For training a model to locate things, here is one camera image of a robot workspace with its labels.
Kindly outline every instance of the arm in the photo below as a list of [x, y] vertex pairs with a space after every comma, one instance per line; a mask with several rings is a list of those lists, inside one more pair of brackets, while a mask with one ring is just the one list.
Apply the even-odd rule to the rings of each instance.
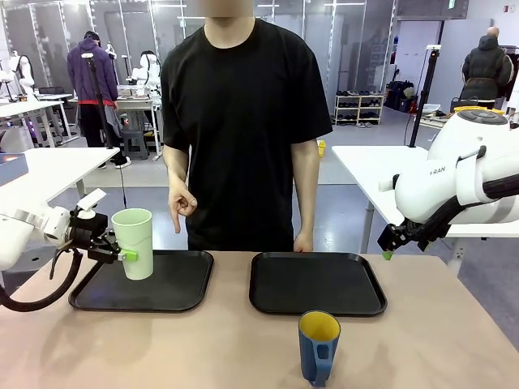
[[71, 79], [72, 87], [77, 93], [78, 90], [75, 88], [75, 76], [74, 76], [74, 67], [72, 66], [71, 54], [69, 53], [66, 56], [66, 67], [68, 69], [68, 77]]
[[503, 64], [498, 72], [497, 84], [504, 87], [513, 79], [513, 64], [508, 55], [503, 56]]
[[461, 68], [461, 76], [463, 77], [463, 83], [467, 83], [469, 80], [469, 72], [470, 72], [470, 54], [465, 57], [465, 62], [463, 62], [463, 67]]
[[173, 219], [175, 233], [180, 233], [178, 215], [189, 216], [196, 209], [196, 199], [186, 186], [189, 164], [189, 142], [180, 126], [177, 110], [172, 99], [169, 66], [161, 74], [162, 119], [164, 122], [164, 163], [168, 169], [169, 212]]
[[117, 92], [117, 80], [115, 79], [115, 70], [112, 66], [112, 60], [103, 49], [101, 49], [101, 51], [103, 53], [103, 73], [105, 74], [105, 80], [106, 85], [108, 86], [110, 99], [112, 99], [112, 101], [116, 101], [119, 97], [119, 93]]
[[315, 139], [312, 139], [307, 142], [292, 144], [291, 151], [295, 189], [301, 215], [301, 230], [295, 242], [294, 251], [312, 251], [315, 197], [319, 178], [319, 149]]
[[332, 132], [328, 105], [319, 66], [310, 48], [299, 38], [290, 52], [293, 55], [291, 89], [297, 101], [291, 108], [303, 115], [302, 125], [291, 133], [294, 181], [301, 214], [301, 230], [294, 251], [312, 251], [314, 238], [315, 196], [319, 176], [319, 149], [316, 139]]

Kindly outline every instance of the black tray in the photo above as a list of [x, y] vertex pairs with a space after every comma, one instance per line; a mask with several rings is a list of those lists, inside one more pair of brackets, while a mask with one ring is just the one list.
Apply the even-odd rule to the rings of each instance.
[[249, 299], [265, 314], [323, 310], [365, 318], [388, 305], [368, 261], [342, 253], [258, 254], [252, 259]]
[[214, 260], [203, 251], [153, 251], [153, 274], [128, 280], [121, 262], [97, 263], [69, 296], [78, 310], [183, 312], [204, 299]]

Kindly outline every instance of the man's left hand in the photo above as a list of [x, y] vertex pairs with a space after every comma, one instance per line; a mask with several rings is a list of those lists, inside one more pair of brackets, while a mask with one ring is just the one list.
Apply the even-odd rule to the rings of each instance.
[[300, 232], [294, 241], [294, 253], [311, 253], [314, 250], [314, 234]]

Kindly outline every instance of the green cup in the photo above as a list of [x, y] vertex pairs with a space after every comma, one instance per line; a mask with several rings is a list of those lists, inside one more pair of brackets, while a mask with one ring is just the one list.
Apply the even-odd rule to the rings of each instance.
[[137, 253], [136, 261], [122, 261], [130, 280], [143, 280], [153, 273], [152, 213], [130, 208], [112, 216], [119, 247]]

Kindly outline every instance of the black puffer jacket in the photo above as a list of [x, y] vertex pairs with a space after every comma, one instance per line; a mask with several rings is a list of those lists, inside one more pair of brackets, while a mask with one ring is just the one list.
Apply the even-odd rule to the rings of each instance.
[[465, 86], [460, 98], [495, 100], [499, 86], [513, 78], [513, 64], [495, 36], [482, 36], [479, 47], [473, 49], [463, 64]]

